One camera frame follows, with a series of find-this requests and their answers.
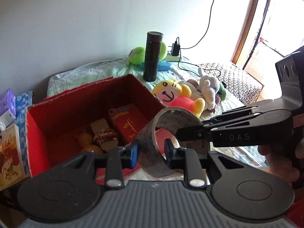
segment black thermos bottle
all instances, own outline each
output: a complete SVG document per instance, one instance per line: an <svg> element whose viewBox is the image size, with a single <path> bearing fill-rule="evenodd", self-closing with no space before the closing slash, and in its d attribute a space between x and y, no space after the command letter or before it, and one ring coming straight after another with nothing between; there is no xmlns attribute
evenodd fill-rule
<svg viewBox="0 0 304 228"><path fill-rule="evenodd" d="M147 33L145 67L143 69L143 79L145 81L151 82L156 80L163 36L160 32Z"/></svg>

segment red packet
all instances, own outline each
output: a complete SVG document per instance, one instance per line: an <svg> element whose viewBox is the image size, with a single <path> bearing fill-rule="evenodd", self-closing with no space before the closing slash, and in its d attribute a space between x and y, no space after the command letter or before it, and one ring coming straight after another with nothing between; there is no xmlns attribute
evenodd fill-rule
<svg viewBox="0 0 304 228"><path fill-rule="evenodd" d="M149 122L134 104L110 110L109 117L127 143L131 143Z"/></svg>

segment green plush toy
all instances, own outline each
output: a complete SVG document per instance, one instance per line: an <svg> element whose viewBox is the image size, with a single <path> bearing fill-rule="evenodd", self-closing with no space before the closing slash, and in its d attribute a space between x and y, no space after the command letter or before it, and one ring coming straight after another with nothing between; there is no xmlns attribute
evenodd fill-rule
<svg viewBox="0 0 304 228"><path fill-rule="evenodd" d="M223 82L219 83L219 91L217 92L217 94L220 96L221 98L221 102L224 101L226 99L226 87L227 85Z"/></svg>
<svg viewBox="0 0 304 228"><path fill-rule="evenodd" d="M131 50L129 54L129 62L134 65L140 65L145 61L145 53L146 49L145 47L136 47L133 50ZM165 59L167 56L168 50L167 46L164 42L161 43L161 52L159 54L159 60Z"/></svg>

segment white plush toy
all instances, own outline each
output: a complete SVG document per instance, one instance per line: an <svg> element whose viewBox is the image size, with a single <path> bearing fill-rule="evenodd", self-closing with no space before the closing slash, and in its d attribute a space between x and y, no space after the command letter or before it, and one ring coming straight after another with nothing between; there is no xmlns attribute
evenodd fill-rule
<svg viewBox="0 0 304 228"><path fill-rule="evenodd" d="M215 76L203 74L201 67L199 67L198 72L201 77L199 87L203 99L206 101L205 107L207 107L208 110L212 110L215 108L215 95L219 91L219 80Z"/></svg>

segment blue patterned cloth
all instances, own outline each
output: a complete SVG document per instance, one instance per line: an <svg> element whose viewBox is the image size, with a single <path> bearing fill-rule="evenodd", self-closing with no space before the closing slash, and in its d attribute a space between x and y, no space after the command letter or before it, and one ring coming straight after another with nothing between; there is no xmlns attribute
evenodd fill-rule
<svg viewBox="0 0 304 228"><path fill-rule="evenodd" d="M32 92L26 92L16 97L16 120L15 124L19 128L19 139L21 157L25 176L29 177L29 165L27 161L26 135L25 135L25 112L28 106L32 105Z"/></svg>

